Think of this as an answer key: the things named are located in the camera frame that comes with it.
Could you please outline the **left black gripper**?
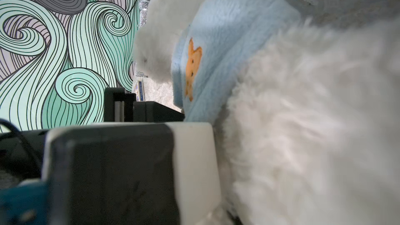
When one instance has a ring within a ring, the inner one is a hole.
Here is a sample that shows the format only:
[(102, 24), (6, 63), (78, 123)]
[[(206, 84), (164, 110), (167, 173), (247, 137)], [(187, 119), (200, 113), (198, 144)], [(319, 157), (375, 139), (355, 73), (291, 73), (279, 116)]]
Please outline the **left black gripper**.
[[(123, 103), (124, 122), (175, 122), (183, 121), (184, 114), (153, 101), (143, 101), (134, 93), (122, 88), (106, 88), (104, 91), (103, 120), (116, 121), (115, 103)], [(23, 181), (38, 178), (32, 162), (22, 147), (19, 135), (30, 144), (39, 159), (43, 158), (45, 136), (48, 129), (1, 134), (1, 181)]]

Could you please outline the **light blue teddy hoodie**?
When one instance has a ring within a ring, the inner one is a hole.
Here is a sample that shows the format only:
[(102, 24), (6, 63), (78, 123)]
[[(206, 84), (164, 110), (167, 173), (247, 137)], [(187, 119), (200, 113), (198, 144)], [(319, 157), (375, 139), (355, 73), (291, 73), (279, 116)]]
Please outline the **light blue teddy hoodie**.
[(246, 61), (300, 19), (286, 0), (205, 0), (172, 57), (174, 104), (185, 120), (213, 124)]

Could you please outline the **white teddy bear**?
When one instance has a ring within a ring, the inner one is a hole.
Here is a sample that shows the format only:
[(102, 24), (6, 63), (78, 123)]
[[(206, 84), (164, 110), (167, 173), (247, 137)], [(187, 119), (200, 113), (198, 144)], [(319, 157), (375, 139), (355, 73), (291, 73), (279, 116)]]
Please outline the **white teddy bear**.
[[(172, 83), (204, 1), (150, 1), (141, 72)], [(341, 30), (301, 16), (246, 61), (211, 125), (222, 199), (200, 224), (399, 224), (399, 18)]]

